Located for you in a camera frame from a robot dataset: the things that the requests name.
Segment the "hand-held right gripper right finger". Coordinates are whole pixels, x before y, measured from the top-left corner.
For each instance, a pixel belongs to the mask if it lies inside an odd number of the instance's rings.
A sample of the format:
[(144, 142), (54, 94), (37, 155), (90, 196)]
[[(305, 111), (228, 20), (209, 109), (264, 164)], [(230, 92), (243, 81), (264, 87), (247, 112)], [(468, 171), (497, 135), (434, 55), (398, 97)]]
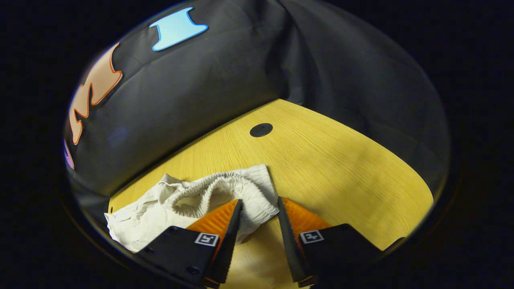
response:
[(285, 254), (298, 287), (352, 287), (382, 256), (349, 224), (330, 225), (284, 197), (277, 204)]

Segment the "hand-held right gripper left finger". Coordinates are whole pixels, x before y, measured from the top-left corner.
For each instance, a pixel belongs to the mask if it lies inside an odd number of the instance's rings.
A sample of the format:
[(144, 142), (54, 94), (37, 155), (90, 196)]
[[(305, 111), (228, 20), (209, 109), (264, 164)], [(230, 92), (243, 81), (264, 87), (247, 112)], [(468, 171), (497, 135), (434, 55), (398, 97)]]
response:
[(226, 203), (187, 228), (170, 226), (137, 256), (178, 287), (220, 287), (226, 282), (243, 202)]

